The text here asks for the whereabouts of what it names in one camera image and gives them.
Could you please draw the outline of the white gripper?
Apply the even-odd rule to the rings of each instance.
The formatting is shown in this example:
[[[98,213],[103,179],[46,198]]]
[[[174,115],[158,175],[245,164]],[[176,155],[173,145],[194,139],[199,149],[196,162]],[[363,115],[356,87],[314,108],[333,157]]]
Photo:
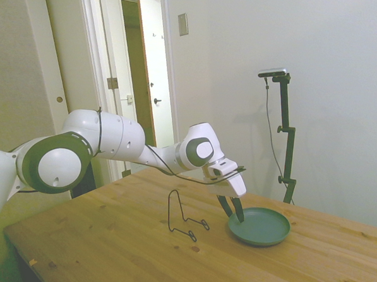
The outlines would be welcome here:
[[[241,200],[236,197],[242,197],[245,195],[246,191],[246,185],[241,174],[236,174],[225,181],[222,180],[216,184],[211,184],[209,189],[211,194],[217,195],[217,199],[219,200],[219,203],[225,211],[227,217],[232,216],[233,212],[226,197],[232,197],[231,201],[235,208],[237,219],[240,223],[244,221],[244,210]]]

